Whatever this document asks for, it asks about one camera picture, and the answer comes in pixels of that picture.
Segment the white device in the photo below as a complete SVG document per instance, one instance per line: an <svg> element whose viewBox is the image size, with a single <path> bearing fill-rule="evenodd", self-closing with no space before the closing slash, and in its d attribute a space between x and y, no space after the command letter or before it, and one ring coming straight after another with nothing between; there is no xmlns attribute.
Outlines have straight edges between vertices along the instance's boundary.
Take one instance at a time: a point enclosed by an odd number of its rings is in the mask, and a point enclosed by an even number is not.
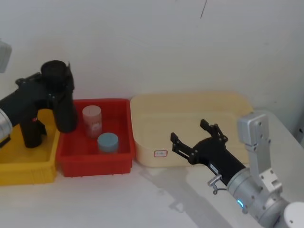
<svg viewBox="0 0 304 228"><path fill-rule="evenodd" d="M0 73L4 73L9 63L11 46L0 40Z"/></svg>

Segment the wall mark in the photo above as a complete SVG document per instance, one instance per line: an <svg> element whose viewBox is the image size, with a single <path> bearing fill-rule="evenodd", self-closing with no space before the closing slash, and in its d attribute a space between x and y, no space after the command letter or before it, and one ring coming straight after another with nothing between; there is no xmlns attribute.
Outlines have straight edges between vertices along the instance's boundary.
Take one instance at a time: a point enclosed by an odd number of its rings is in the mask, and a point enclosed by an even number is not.
<svg viewBox="0 0 304 228"><path fill-rule="evenodd" d="M204 7L203 7L203 11L201 12L200 18L203 16L203 13L204 13L204 11L205 11L205 7L206 7L206 5L207 5L207 1L208 1L208 0L205 0L205 4L204 4Z"/></svg>

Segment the beige bin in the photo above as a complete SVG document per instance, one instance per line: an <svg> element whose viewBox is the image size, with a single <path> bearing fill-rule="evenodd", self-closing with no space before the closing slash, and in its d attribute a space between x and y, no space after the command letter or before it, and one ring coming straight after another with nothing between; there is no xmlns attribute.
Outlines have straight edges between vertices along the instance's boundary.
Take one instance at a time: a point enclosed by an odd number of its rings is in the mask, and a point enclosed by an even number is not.
<svg viewBox="0 0 304 228"><path fill-rule="evenodd" d="M252 112L250 103L233 92L139 95L131 100L133 135L137 161L148 167L189 166L172 152L170 134L175 132L193 147L210 137L200 120L218 124L228 137L227 149L242 163L248 163L245 146L238 141L237 120Z"/></svg>

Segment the white table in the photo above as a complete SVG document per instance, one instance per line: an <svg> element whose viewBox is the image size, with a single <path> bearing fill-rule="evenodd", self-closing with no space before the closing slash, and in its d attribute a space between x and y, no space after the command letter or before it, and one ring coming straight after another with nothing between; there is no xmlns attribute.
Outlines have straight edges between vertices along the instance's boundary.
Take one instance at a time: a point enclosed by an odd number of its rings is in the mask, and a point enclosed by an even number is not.
<svg viewBox="0 0 304 228"><path fill-rule="evenodd" d="M273 169L283 196L304 201L304 150L269 114ZM145 168L0 188L3 228L259 228L226 191L213 195L206 167Z"/></svg>

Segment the storage tray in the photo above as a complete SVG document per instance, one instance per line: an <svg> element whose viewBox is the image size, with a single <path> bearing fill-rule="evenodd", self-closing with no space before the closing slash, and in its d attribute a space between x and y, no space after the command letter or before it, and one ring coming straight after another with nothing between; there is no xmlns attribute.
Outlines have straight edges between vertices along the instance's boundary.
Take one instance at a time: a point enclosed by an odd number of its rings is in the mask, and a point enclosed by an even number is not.
<svg viewBox="0 0 304 228"><path fill-rule="evenodd" d="M186 145L210 137L200 120L217 123L228 137L227 149L248 163L245 146L238 140L237 120L253 111L249 102L233 92L139 95L131 100L136 159L148 167L188 166L172 152L170 134L175 132Z"/></svg>
<svg viewBox="0 0 304 228"><path fill-rule="evenodd" d="M38 119L47 130L47 136L43 136L39 147L26 148L20 126L17 125L10 135L11 141L0 149L0 185L54 182L59 132L51 110L40 110Z"/></svg>
<svg viewBox="0 0 304 228"><path fill-rule="evenodd" d="M102 131L115 133L119 138L117 153L100 153L97 139L85 134L82 110L97 105L102 112ZM75 100L78 127L68 134L60 134L57 161L64 176L93 176L129 173L135 153L132 134L130 101L127 99Z"/></svg>

